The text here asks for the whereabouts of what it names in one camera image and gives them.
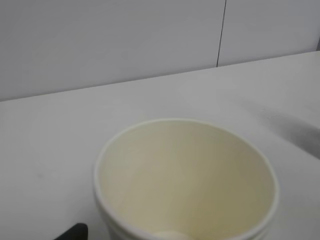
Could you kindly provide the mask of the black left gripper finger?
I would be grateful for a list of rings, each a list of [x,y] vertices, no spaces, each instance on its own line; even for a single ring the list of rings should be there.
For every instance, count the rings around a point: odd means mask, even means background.
[[[76,223],[54,240],[88,240],[89,228],[85,223]]]

